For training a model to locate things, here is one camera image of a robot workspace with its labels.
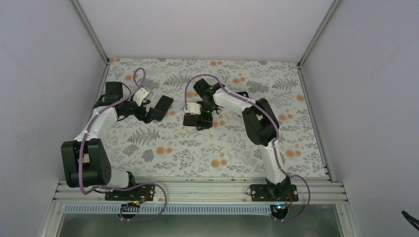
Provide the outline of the aluminium mounting rail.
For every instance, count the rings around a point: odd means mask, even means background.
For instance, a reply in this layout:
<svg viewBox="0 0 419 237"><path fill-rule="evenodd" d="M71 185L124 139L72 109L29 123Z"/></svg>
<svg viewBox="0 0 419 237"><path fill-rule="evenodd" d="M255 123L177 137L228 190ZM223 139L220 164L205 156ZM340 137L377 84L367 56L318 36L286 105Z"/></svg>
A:
<svg viewBox="0 0 419 237"><path fill-rule="evenodd" d="M263 178L175 178L151 177L140 179L163 187L169 204L250 204L249 186L264 184ZM342 183L332 183L327 179L307 179L306 186L301 180L293 179L297 186L297 204L346 204L348 198ZM83 195L76 188L69 188L65 181L59 181L53 202L93 202L104 203L104 194Z"/></svg>

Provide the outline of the black object at edge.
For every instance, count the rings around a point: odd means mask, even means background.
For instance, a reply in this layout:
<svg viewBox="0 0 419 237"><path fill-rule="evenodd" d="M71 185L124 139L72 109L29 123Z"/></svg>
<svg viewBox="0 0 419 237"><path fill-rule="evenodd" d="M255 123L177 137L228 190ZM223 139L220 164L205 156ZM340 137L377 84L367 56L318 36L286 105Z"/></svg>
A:
<svg viewBox="0 0 419 237"><path fill-rule="evenodd" d="M413 216L411 216L408 212L402 210L401 214L403 217L408 221L410 225L412 225L416 230L419 231L419 220Z"/></svg>

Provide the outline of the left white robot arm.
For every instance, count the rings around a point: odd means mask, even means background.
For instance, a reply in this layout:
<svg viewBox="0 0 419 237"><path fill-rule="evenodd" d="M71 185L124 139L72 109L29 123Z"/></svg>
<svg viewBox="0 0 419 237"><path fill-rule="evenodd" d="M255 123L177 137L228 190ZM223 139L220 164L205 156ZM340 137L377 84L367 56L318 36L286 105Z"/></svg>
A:
<svg viewBox="0 0 419 237"><path fill-rule="evenodd" d="M107 82L105 93L94 104L93 114L82 132L72 141L61 145L66 183L70 188L107 186L118 188L118 194L126 200L137 195L138 187L128 171L112 168L104 148L113 124L120 118L146 117L145 105L150 92L136 89L124 97L122 82Z"/></svg>

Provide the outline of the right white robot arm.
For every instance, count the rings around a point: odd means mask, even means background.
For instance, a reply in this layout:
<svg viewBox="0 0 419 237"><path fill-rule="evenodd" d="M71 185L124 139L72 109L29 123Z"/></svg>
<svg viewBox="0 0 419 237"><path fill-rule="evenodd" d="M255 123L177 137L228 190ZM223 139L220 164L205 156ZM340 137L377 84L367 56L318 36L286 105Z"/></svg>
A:
<svg viewBox="0 0 419 237"><path fill-rule="evenodd" d="M223 84L210 85L200 79L194 86L200 101L186 103L183 125L205 130L213 127L213 113L229 109L243 119L247 137L258 146L266 170L267 193L265 198L280 201L291 186L290 178L281 171L282 162L276 147L279 123L269 102L261 98L250 99L244 93L235 93Z"/></svg>

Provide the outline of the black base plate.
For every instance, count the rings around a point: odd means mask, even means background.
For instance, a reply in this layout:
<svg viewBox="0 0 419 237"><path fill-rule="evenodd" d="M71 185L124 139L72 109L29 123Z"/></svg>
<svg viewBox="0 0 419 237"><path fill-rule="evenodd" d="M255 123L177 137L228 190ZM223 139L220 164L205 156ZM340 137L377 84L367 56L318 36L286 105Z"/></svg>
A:
<svg viewBox="0 0 419 237"><path fill-rule="evenodd" d="M144 202L153 201L155 185L142 185L129 191L111 191L105 194L106 201Z"/></svg>
<svg viewBox="0 0 419 237"><path fill-rule="evenodd" d="M249 189L248 194L250 194L253 202L299 201L296 185L278 188L267 184L252 184Z"/></svg>

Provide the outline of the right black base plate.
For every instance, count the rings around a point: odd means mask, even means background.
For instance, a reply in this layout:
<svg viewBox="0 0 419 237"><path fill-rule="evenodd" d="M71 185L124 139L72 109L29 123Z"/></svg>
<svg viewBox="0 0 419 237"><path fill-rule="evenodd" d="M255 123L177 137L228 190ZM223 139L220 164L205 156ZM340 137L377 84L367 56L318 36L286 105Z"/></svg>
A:
<svg viewBox="0 0 419 237"><path fill-rule="evenodd" d="M249 189L248 194L250 194L253 202L299 201L296 185L278 188L267 184L252 184Z"/></svg>

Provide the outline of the black phone pink case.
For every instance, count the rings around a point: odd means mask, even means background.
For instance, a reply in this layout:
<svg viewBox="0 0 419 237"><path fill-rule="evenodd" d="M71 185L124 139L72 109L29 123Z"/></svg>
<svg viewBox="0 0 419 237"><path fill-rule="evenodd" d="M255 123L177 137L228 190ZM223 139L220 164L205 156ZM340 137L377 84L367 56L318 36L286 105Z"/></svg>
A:
<svg viewBox="0 0 419 237"><path fill-rule="evenodd" d="M161 121L165 117L173 102L173 98L165 95L161 96L155 107L150 109L152 119Z"/></svg>

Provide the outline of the floral patterned mat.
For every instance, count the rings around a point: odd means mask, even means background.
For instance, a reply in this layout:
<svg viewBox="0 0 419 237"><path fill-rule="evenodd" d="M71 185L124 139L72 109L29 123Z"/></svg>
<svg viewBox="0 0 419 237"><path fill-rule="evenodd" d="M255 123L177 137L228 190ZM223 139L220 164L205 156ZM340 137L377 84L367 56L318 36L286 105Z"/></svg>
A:
<svg viewBox="0 0 419 237"><path fill-rule="evenodd" d="M219 80L232 91L269 102L279 122L279 159L287 173L326 177L295 62L113 58L107 81L124 83L128 94L142 79L139 67L145 69L150 105L154 107L163 95L174 102L162 121L144 124L130 116L113 124L104 144L112 167L136 176L265 175L259 149L231 110L214 114L210 129L183 126L184 103L199 100L193 84L202 74L209 84Z"/></svg>

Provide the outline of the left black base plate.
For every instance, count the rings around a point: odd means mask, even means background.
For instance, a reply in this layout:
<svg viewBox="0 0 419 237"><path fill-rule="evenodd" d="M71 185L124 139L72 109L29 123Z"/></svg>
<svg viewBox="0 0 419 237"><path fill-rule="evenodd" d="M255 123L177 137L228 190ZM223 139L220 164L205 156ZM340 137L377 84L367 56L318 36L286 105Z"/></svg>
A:
<svg viewBox="0 0 419 237"><path fill-rule="evenodd" d="M105 194L106 201L144 202L153 201L155 185L142 185L129 191L111 191Z"/></svg>

